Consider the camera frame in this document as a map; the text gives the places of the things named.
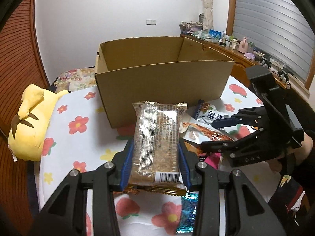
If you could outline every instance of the metal screw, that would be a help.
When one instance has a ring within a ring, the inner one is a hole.
[[[236,170],[233,170],[233,174],[234,174],[235,176],[240,176],[240,175],[242,174],[242,171],[239,170],[239,169],[236,169]]]
[[[77,176],[79,175],[79,171],[78,170],[71,170],[70,171],[70,176]]]
[[[201,169],[204,169],[205,167],[207,167],[207,163],[203,162],[203,161],[200,161],[198,162],[197,166]]]
[[[104,164],[104,167],[107,168],[107,169],[111,169],[113,166],[114,166],[114,163],[112,163],[112,162],[106,162]]]

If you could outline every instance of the window blind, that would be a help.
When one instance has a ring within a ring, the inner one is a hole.
[[[247,37],[306,79],[315,38],[291,0],[236,0],[233,35]]]

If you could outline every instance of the stuffed animal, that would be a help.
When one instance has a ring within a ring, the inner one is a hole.
[[[40,161],[51,114],[58,99],[67,93],[63,90],[55,94],[34,84],[24,90],[8,138],[9,149],[17,158]]]

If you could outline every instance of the person's wrist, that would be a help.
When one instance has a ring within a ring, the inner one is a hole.
[[[304,132],[304,141],[301,144],[302,147],[293,149],[297,166],[300,165],[311,153],[313,149],[313,139]]]

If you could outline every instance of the cardboard box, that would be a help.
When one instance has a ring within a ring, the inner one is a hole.
[[[185,37],[141,37],[100,44],[95,77],[112,128],[134,124],[133,102],[219,98],[234,61]]]

